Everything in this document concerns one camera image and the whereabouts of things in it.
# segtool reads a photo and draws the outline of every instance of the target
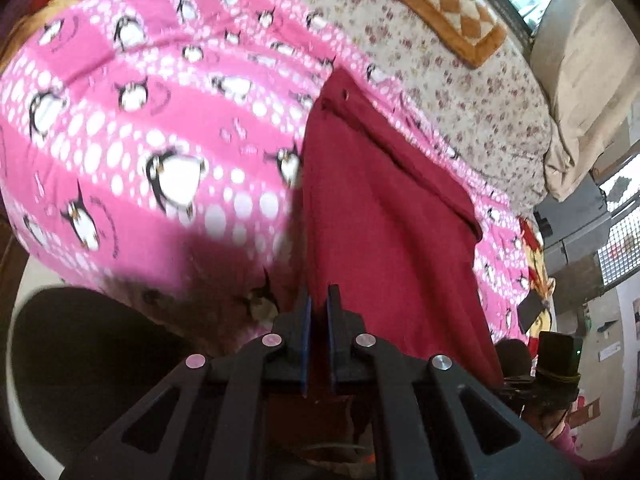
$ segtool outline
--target beige curtain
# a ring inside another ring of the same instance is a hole
[[[530,64],[557,123],[545,156],[546,186],[564,200],[640,90],[640,45],[610,0],[552,0]]]

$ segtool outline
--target cartoon print blanket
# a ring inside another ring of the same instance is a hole
[[[337,65],[469,193],[489,327],[519,336],[527,267],[507,198],[298,0],[81,0],[47,23],[0,80],[0,187],[18,239],[70,283],[212,352],[237,348],[301,281],[300,153]]]

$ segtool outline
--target orange border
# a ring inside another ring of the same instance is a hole
[[[413,9],[458,57],[477,68],[504,43],[506,31],[498,24],[475,46],[453,28],[429,0],[401,0]]]

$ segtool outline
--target orange checkered mat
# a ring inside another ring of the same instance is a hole
[[[505,30],[479,0],[402,0],[459,57],[473,66],[487,60],[504,41]]]

